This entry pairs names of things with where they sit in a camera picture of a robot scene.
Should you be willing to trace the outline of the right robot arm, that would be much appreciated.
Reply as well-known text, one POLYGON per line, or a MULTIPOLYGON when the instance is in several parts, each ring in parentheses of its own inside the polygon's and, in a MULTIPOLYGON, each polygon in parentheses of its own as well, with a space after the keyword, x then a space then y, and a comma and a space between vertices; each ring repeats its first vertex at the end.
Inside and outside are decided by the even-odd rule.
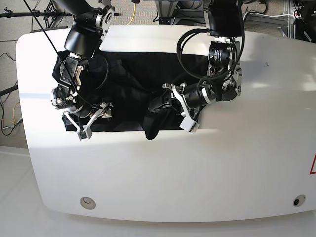
POLYGON ((85 0, 60 0, 58 3, 72 14, 74 21, 66 37, 65 51, 57 53, 52 76, 57 82, 51 103, 63 110, 63 117, 79 123, 97 119, 111 105, 98 96, 110 73, 110 62, 99 48, 103 42, 115 7, 110 0, 102 7, 92 7, 85 0))

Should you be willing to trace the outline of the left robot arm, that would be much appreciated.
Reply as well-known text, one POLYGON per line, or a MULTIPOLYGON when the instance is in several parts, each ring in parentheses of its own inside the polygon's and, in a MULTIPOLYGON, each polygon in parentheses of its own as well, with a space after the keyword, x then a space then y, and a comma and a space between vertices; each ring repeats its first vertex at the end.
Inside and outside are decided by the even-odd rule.
POLYGON ((163 85, 181 105, 181 115, 196 120, 201 110, 212 102, 232 101, 241 94, 240 58, 244 49, 245 30, 241 1, 204 0, 206 27, 184 33, 177 42, 176 55, 181 65, 186 43, 194 36, 206 33, 215 39, 208 50, 208 68, 204 76, 184 69, 197 83, 163 85))

